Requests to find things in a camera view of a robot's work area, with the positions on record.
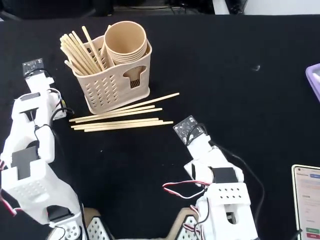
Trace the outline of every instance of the perforated plastic part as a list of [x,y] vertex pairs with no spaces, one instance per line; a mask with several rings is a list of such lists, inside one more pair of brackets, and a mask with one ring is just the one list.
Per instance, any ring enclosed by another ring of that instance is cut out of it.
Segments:
[[[191,227],[194,227],[197,221],[194,216],[188,216],[183,223],[188,224]],[[183,226],[181,226],[180,232],[178,233],[176,240],[197,240],[197,237],[193,231],[189,231],[185,229]]]
[[92,218],[92,221],[87,227],[87,231],[89,240],[111,240],[99,217]]
[[[101,50],[104,44],[104,36],[97,37],[92,43],[97,50]],[[91,50],[89,43],[84,43],[84,46]],[[147,42],[146,53],[140,59],[115,65],[107,51],[104,51],[101,59],[106,67],[104,71],[85,76],[79,76],[73,72],[83,90],[90,112],[102,114],[146,98],[150,94],[151,53],[152,47]]]
[[243,182],[212,184],[207,192],[213,205],[251,204],[247,185]]

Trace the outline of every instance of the black tablecloth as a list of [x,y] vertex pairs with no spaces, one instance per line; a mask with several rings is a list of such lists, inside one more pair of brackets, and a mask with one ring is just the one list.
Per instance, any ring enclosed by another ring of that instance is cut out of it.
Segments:
[[[28,93],[22,63],[43,58],[77,116],[89,113],[82,90],[64,65],[59,38],[85,25],[92,37],[125,18],[59,19],[0,23],[0,139],[9,135],[14,98]],[[136,17],[153,47],[148,99],[159,116],[175,123],[193,115],[220,145],[243,157],[266,190],[261,239],[289,239],[295,231],[291,166],[319,165],[320,105],[305,76],[320,62],[318,16]],[[171,126],[84,133],[69,122],[53,125],[66,160],[56,148],[51,167],[71,184],[85,207],[96,208],[116,238],[165,237],[179,210],[196,200],[164,192],[168,181],[188,180],[191,160]],[[261,189],[245,174],[254,210]],[[192,193],[189,186],[179,190]],[[49,231],[24,213],[0,206],[1,239],[40,239]]]

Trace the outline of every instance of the smartphone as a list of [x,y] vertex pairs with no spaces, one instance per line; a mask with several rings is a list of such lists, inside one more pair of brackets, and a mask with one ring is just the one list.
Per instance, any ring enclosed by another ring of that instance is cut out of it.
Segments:
[[291,171],[298,240],[320,239],[320,167],[293,165]]

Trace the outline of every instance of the phone screen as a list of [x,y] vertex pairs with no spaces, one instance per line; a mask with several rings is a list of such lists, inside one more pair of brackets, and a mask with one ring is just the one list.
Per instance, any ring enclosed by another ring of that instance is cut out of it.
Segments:
[[320,239],[320,169],[297,166],[294,177],[301,239]]

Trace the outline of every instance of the purple container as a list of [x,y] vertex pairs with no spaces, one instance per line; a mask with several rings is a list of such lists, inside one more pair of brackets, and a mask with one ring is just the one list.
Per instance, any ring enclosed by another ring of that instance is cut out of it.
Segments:
[[309,80],[309,83],[320,102],[320,63],[309,66],[305,70],[305,75]]

